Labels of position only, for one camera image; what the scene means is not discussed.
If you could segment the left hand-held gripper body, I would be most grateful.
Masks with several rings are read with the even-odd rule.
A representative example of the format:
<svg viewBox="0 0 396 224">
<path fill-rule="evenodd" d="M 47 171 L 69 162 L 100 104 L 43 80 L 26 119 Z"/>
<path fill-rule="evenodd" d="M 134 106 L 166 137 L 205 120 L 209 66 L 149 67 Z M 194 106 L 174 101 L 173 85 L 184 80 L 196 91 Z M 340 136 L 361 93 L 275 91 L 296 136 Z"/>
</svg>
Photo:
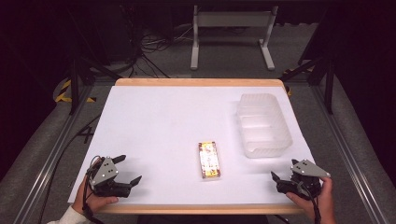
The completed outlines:
<svg viewBox="0 0 396 224">
<path fill-rule="evenodd" d="M 131 192 L 131 186 L 118 183 L 115 177 L 119 174 L 116 164 L 110 157 L 102 157 L 89 170 L 89 185 L 96 196 L 99 197 L 122 197 L 127 198 Z"/>
</svg>

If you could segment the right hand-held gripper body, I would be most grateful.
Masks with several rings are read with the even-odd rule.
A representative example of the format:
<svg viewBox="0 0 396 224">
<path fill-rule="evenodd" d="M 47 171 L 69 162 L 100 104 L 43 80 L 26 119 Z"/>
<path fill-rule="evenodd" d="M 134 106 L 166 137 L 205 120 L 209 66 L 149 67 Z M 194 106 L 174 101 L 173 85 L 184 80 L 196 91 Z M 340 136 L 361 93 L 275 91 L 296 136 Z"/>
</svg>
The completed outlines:
<svg viewBox="0 0 396 224">
<path fill-rule="evenodd" d="M 292 192 L 305 200 L 313 200 L 321 193 L 321 177 L 330 177 L 331 174 L 315 165 L 312 161 L 302 160 L 290 167 L 290 180 L 280 180 L 277 191 L 280 193 Z"/>
</svg>

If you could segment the person's left hand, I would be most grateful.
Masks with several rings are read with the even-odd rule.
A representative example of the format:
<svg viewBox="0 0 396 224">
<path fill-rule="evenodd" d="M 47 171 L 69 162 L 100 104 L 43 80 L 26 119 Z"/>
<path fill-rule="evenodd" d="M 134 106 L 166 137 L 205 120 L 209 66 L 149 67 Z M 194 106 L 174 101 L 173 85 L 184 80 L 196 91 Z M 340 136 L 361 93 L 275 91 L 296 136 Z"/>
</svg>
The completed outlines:
<svg viewBox="0 0 396 224">
<path fill-rule="evenodd" d="M 100 211 L 104 206 L 117 203 L 118 197 L 99 197 L 92 193 L 91 189 L 86 186 L 87 176 L 84 176 L 83 181 L 78 187 L 76 198 L 71 207 L 78 213 L 84 214 L 83 204 L 86 203 L 91 210 L 96 213 Z"/>
</svg>

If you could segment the person's right hand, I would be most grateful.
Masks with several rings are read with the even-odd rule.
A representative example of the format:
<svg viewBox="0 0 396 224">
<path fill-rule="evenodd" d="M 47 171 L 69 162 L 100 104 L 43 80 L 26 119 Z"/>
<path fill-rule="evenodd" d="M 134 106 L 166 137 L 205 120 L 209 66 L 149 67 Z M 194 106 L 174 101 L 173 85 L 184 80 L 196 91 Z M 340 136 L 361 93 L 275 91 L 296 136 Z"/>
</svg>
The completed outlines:
<svg viewBox="0 0 396 224">
<path fill-rule="evenodd" d="M 322 190 L 318 196 L 318 210 L 321 215 L 320 224 L 336 224 L 332 196 L 332 180 L 329 177 L 322 177 L 321 180 Z M 302 208 L 312 222 L 315 222 L 314 205 L 311 202 L 300 198 L 292 192 L 288 192 L 286 196 L 297 206 Z"/>
</svg>

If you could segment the clear plastic container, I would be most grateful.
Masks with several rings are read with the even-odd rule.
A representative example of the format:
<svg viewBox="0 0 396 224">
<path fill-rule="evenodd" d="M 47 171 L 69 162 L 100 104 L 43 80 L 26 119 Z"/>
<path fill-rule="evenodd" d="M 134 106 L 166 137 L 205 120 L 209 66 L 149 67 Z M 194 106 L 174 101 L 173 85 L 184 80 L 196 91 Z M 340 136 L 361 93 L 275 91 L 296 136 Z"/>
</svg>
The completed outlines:
<svg viewBox="0 0 396 224">
<path fill-rule="evenodd" d="M 243 94 L 236 115 L 248 158 L 280 157 L 292 145 L 289 126 L 273 94 Z"/>
</svg>

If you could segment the white table cover sheet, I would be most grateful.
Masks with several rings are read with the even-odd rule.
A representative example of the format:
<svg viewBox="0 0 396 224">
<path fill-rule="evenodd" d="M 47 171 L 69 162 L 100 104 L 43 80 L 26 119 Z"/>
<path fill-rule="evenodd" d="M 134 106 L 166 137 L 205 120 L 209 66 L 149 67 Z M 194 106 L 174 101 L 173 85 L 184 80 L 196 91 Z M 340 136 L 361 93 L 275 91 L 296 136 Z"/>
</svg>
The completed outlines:
<svg viewBox="0 0 396 224">
<path fill-rule="evenodd" d="M 246 157 L 236 110 L 243 94 L 273 94 L 293 143 L 277 158 Z M 220 177 L 203 179 L 198 144 L 215 142 Z M 142 175 L 124 203 L 131 205 L 281 204 L 271 171 L 290 176 L 291 160 L 310 159 L 287 94 L 280 87 L 134 87 L 111 89 L 81 165 L 96 156 L 126 159 L 117 181 Z"/>
</svg>

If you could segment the yellow printed snack box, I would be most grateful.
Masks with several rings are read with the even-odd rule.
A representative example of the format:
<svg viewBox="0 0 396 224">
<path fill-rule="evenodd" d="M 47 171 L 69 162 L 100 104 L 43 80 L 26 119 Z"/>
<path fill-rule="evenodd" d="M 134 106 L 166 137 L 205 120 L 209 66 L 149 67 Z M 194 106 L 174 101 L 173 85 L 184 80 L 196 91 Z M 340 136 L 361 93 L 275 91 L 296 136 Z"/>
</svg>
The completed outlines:
<svg viewBox="0 0 396 224">
<path fill-rule="evenodd" d="M 220 177 L 219 158 L 215 142 L 200 142 L 198 144 L 203 179 Z"/>
</svg>

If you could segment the yellow black hazard tape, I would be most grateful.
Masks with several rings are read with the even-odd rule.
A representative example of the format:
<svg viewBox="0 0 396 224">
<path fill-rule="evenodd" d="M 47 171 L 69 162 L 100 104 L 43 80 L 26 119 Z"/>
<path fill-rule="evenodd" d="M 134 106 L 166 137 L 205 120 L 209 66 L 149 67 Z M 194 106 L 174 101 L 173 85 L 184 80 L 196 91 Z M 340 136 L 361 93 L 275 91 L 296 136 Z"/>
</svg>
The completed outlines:
<svg viewBox="0 0 396 224">
<path fill-rule="evenodd" d="M 71 80 L 67 79 L 64 84 L 62 85 L 58 95 L 55 97 L 54 101 L 59 103 L 59 102 L 67 102 L 67 103 L 71 103 L 72 102 L 72 98 L 68 97 L 66 95 L 68 89 L 71 87 Z"/>
<path fill-rule="evenodd" d="M 287 79 L 287 77 L 292 78 L 293 76 L 297 76 L 300 74 L 311 74 L 314 67 L 311 68 L 305 68 L 305 69 L 300 69 L 300 68 L 295 68 L 295 69 L 287 69 L 283 72 L 281 79 L 283 82 Z M 285 84 L 285 90 L 288 96 L 291 96 L 291 89 L 289 86 Z"/>
</svg>

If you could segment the black metal stand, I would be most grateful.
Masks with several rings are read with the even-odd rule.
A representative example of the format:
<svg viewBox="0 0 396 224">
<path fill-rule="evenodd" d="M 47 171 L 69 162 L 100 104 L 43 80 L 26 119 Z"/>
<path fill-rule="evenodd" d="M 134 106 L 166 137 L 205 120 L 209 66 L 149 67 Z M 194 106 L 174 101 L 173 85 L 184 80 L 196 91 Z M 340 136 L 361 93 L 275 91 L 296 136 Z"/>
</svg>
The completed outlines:
<svg viewBox="0 0 396 224">
<path fill-rule="evenodd" d="M 100 73 L 114 80 L 120 78 L 119 75 L 105 68 L 99 62 L 90 59 L 84 52 L 80 42 L 82 34 L 78 28 L 75 18 L 72 15 L 69 7 L 64 8 L 65 15 L 62 18 L 64 23 L 64 37 L 65 47 L 70 56 L 70 80 L 71 80 L 71 97 L 72 107 L 70 114 L 74 115 L 84 99 L 80 91 L 86 86 L 91 86 L 95 82 L 94 73 L 90 70 L 91 67 L 98 70 Z"/>
<path fill-rule="evenodd" d="M 328 7 L 298 61 L 299 66 L 292 71 L 285 72 L 279 78 L 285 82 L 301 74 L 304 70 L 312 68 L 312 72 L 306 81 L 310 86 L 318 86 L 322 79 L 325 79 L 324 105 L 329 114 L 332 114 L 332 86 L 334 78 L 332 56 L 334 44 L 336 43 L 333 29 L 336 27 L 336 23 L 337 8 Z"/>
</svg>

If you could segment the aluminium frame rail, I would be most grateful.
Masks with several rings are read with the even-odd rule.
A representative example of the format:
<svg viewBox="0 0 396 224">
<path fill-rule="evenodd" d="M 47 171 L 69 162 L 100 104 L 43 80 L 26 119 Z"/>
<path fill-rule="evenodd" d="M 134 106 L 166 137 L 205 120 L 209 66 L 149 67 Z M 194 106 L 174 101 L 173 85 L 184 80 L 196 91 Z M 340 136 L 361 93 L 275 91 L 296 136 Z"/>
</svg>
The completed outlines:
<svg viewBox="0 0 396 224">
<path fill-rule="evenodd" d="M 18 214 L 13 219 L 12 224 L 26 224 L 27 220 L 33 214 L 43 193 L 50 190 L 50 181 L 54 177 L 57 163 L 66 149 L 66 140 L 69 137 L 72 127 L 78 118 L 78 114 L 84 106 L 84 103 L 89 97 L 91 91 L 92 86 L 82 87 L 78 94 L 78 105 L 76 107 L 71 105 L 70 109 L 66 112 L 65 121 L 59 121 L 62 128 L 56 136 L 56 140 L 50 148 L 45 162 L 36 174 L 35 183 L 31 185 L 29 194 L 24 198 L 23 205 L 18 210 Z"/>
<path fill-rule="evenodd" d="M 340 127 L 338 126 L 334 116 L 328 112 L 328 109 L 324 103 L 324 95 L 321 92 L 320 87 L 314 86 L 311 88 L 311 90 L 320 106 L 321 111 L 324 113 L 324 117 L 326 118 L 330 129 L 332 130 L 332 134 L 337 142 L 339 154 L 341 155 L 341 158 L 361 198 L 361 201 L 370 219 L 372 220 L 372 223 L 389 224 L 389 221 L 381 210 L 374 193 L 369 187 L 369 182 L 365 174 L 362 172 L 357 161 L 355 160 Z"/>
</svg>

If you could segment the white metal table frame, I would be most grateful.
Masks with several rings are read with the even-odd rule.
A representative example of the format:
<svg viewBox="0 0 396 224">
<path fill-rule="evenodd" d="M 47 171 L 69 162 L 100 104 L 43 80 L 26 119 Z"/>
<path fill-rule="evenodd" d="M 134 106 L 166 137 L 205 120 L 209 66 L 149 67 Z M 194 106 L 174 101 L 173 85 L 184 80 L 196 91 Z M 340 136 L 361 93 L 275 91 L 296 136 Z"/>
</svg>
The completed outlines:
<svg viewBox="0 0 396 224">
<path fill-rule="evenodd" d="M 200 27 L 263 27 L 264 36 L 258 41 L 267 69 L 273 71 L 275 64 L 268 49 L 269 39 L 276 21 L 278 6 L 264 11 L 200 11 L 193 8 L 191 70 L 198 69 Z"/>
</svg>

